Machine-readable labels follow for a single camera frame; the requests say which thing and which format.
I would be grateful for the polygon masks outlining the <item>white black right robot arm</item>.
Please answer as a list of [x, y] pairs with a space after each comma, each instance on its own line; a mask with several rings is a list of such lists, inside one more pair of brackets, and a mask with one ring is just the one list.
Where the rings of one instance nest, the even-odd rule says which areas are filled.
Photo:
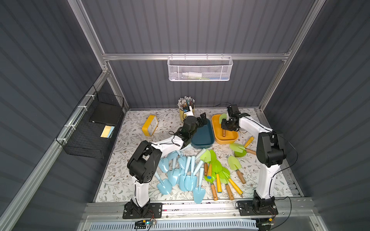
[[256, 156], [261, 168], [252, 207], [256, 213], [267, 211], [275, 205], [273, 185], [280, 165], [286, 158], [282, 137], [255, 121], [248, 113], [241, 113], [237, 105], [227, 107], [227, 115], [221, 120], [221, 128], [227, 131], [243, 129], [257, 139]]

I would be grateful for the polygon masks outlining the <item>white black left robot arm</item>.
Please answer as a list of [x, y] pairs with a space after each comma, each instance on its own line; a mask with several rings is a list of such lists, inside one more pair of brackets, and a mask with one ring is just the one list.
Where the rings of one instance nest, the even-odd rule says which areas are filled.
[[143, 210], [150, 204], [149, 183], [156, 173], [160, 159], [171, 152], [186, 148], [197, 129], [208, 123], [206, 113], [195, 117], [192, 111], [189, 111], [185, 115], [183, 126], [169, 138], [158, 142], [142, 141], [130, 158], [127, 168], [135, 186], [135, 195], [130, 203], [136, 210]]

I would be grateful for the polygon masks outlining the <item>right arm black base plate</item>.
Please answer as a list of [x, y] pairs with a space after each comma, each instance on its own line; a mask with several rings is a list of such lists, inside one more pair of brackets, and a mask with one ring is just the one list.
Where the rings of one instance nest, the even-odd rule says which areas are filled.
[[276, 216], [278, 209], [275, 198], [253, 200], [241, 200], [236, 202], [236, 208], [241, 216]]

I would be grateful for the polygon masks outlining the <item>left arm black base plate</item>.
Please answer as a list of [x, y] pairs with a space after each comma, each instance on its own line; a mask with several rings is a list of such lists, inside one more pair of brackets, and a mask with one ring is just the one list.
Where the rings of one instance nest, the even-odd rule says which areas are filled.
[[142, 208], [137, 206], [133, 200], [124, 206], [123, 219], [149, 219], [161, 218], [163, 203], [146, 203]]

